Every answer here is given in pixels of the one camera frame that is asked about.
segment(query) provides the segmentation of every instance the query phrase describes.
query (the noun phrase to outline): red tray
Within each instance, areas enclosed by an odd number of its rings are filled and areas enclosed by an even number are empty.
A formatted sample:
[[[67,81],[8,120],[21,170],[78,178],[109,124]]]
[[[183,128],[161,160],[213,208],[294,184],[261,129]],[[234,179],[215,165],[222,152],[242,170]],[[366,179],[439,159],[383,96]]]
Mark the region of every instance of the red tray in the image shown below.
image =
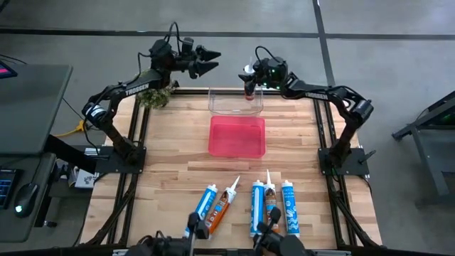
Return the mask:
[[[264,156],[265,120],[260,117],[212,117],[208,152],[224,157]]]

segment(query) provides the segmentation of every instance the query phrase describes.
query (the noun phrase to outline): small plant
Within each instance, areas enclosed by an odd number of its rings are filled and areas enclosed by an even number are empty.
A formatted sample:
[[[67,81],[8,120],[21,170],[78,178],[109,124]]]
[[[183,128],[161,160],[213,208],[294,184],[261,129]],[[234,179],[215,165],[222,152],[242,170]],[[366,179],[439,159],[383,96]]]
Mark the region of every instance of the small plant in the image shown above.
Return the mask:
[[[176,81],[171,81],[169,85],[163,89],[160,90],[150,89],[140,92],[137,95],[137,98],[141,103],[141,106],[150,107],[156,110],[160,107],[165,107],[168,104],[172,92],[177,87],[178,83]]]

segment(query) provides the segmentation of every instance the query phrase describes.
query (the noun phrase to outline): concrete floor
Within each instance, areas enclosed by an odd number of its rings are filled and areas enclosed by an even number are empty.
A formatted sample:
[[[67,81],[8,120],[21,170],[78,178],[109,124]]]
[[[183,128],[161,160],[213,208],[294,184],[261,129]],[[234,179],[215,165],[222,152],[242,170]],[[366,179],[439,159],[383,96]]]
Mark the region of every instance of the concrete floor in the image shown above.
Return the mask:
[[[327,33],[455,34],[452,0],[320,0],[319,4]],[[318,31],[311,0],[15,0],[0,14],[0,26],[29,28],[166,31],[174,20],[181,31]],[[156,39],[0,35],[0,53],[28,63],[72,65],[65,98],[80,110],[90,95],[133,76],[136,52],[145,53]],[[220,66],[201,79],[177,74],[182,86],[240,86],[236,75],[259,44],[287,59],[301,79],[327,83],[319,39],[194,39],[223,56]],[[368,162],[373,200],[382,241],[394,249],[455,254],[455,210],[414,206],[418,198],[434,194],[432,181],[419,162],[412,139],[397,143],[390,136],[453,90],[454,49],[455,41],[328,40],[336,83],[351,86],[371,98],[375,106],[359,137],[366,149],[378,151]],[[61,105],[52,133],[74,129],[77,121],[68,106]],[[90,137],[96,144],[104,141],[100,133]],[[66,140],[85,143],[78,135]],[[22,248],[71,246],[82,225],[84,211],[80,209],[86,207],[87,201],[55,203],[53,212],[62,225],[33,231]],[[11,248],[0,244],[0,251]]]

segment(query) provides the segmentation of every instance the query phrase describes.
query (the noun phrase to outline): computer monitor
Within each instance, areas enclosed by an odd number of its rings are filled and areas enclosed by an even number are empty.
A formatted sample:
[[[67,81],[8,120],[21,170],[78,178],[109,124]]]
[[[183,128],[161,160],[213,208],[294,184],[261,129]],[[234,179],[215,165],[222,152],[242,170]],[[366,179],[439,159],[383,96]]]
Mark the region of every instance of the computer monitor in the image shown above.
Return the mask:
[[[0,60],[0,79],[17,76],[17,72]]]

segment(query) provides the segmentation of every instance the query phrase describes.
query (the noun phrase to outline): caulk tube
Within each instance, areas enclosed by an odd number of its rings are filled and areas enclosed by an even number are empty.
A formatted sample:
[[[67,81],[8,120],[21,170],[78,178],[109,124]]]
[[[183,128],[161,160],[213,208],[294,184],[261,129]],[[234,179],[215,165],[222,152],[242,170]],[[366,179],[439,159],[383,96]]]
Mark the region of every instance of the caulk tube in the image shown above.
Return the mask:
[[[296,199],[294,197],[294,187],[292,186],[292,183],[288,181],[283,182],[282,192],[287,234],[300,237],[299,219],[297,216]]]
[[[243,71],[244,71],[244,74],[245,75],[252,75],[255,73],[255,70],[253,69],[253,58],[250,57],[250,64],[246,65],[244,68],[243,68]],[[245,99],[246,100],[254,100],[255,99],[255,91],[253,91],[253,93],[251,95],[246,95],[245,94]]]
[[[207,186],[202,198],[199,201],[198,207],[196,207],[195,212],[199,215],[199,220],[205,220],[205,216],[207,215],[208,210],[212,207],[213,200],[215,200],[216,193],[218,192],[218,188],[216,185],[209,185]],[[187,238],[190,235],[190,229],[186,227],[185,229],[185,237]]]
[[[212,210],[212,213],[208,217],[208,219],[205,221],[205,225],[208,227],[208,232],[210,235],[215,232],[215,229],[218,227],[218,225],[221,222],[221,219],[223,219],[224,214],[228,210],[230,204],[235,198],[235,195],[237,192],[235,192],[235,187],[237,185],[237,182],[239,181],[240,176],[237,177],[235,180],[234,184],[229,188],[226,188],[226,190],[223,192],[223,194],[220,197],[220,200]]]
[[[254,237],[261,232],[257,229],[257,224],[263,221],[264,217],[264,184],[257,180],[253,182],[251,192],[251,226],[250,237]]]
[[[267,183],[264,185],[265,196],[265,210],[267,211],[267,224],[270,224],[270,212],[273,207],[277,206],[277,192],[275,191],[275,184],[270,181],[269,170],[267,169]],[[278,224],[274,224],[272,230],[279,233]]]

